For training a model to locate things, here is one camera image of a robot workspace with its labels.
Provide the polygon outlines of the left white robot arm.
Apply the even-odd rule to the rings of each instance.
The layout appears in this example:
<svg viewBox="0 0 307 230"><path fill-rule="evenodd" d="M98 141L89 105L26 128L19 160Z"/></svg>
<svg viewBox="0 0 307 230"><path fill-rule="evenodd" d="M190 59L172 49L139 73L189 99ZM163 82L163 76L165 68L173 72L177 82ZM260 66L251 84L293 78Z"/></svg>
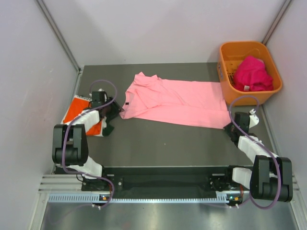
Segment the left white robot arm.
<svg viewBox="0 0 307 230"><path fill-rule="evenodd" d="M99 89L90 98L74 96L62 122L54 126L52 160L92 179L98 190L107 188L109 179L103 166L89 156L87 137L107 137L115 129L110 122L122 108L113 97Z"/></svg>

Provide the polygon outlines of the magenta t shirt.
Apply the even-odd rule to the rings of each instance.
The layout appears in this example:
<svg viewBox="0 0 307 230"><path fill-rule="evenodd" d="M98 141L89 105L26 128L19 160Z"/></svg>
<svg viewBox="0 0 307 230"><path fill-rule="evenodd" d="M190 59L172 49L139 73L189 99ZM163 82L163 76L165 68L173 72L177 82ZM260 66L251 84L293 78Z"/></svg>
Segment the magenta t shirt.
<svg viewBox="0 0 307 230"><path fill-rule="evenodd" d="M273 90L273 78L267 73L263 60L247 56L233 76L234 88L243 92Z"/></svg>

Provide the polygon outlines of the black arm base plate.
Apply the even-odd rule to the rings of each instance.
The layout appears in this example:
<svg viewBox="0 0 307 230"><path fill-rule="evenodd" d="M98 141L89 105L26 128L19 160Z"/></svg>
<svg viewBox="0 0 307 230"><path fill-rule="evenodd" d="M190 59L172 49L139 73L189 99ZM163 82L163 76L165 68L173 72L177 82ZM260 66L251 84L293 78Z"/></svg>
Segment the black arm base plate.
<svg viewBox="0 0 307 230"><path fill-rule="evenodd" d="M107 167L102 179L78 175L84 192L114 192L113 198L177 199L216 198L216 192L238 193L240 187L251 192L253 199L274 200L277 174L272 162L257 161L246 170L251 178L244 185L235 175L242 168L228 167Z"/></svg>

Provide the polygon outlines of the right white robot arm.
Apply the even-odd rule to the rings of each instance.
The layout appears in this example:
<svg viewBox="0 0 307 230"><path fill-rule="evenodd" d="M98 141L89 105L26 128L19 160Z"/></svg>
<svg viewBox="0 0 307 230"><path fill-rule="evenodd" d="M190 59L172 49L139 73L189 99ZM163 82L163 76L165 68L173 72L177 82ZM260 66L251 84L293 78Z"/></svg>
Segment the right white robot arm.
<svg viewBox="0 0 307 230"><path fill-rule="evenodd" d="M236 112L232 122L224 127L234 145L253 163L252 169L229 166L224 184L234 190L242 185L253 199L290 202L293 198L292 162L267 150L255 134L249 132L259 123L256 114Z"/></svg>

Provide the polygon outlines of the dark green t shirt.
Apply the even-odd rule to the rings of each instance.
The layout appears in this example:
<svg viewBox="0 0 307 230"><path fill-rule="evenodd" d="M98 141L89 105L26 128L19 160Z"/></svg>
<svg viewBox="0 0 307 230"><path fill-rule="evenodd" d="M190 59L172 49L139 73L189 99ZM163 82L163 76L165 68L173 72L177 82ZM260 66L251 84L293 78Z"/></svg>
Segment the dark green t shirt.
<svg viewBox="0 0 307 230"><path fill-rule="evenodd" d="M112 120L114 120L116 117L115 116L105 116L103 119L102 119L102 124L101 124L101 135L103 137L107 137L109 136L112 131L115 129L111 124L110 122Z"/></svg>

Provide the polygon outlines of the light pink t shirt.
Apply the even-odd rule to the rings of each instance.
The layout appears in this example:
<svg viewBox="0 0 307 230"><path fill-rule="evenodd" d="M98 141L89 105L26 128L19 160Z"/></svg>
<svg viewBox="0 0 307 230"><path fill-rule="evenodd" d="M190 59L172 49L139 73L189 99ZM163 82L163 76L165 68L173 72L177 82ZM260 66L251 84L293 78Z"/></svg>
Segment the light pink t shirt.
<svg viewBox="0 0 307 230"><path fill-rule="evenodd" d="M230 123L218 82L167 80L140 72L125 96L122 119L139 118L216 129Z"/></svg>

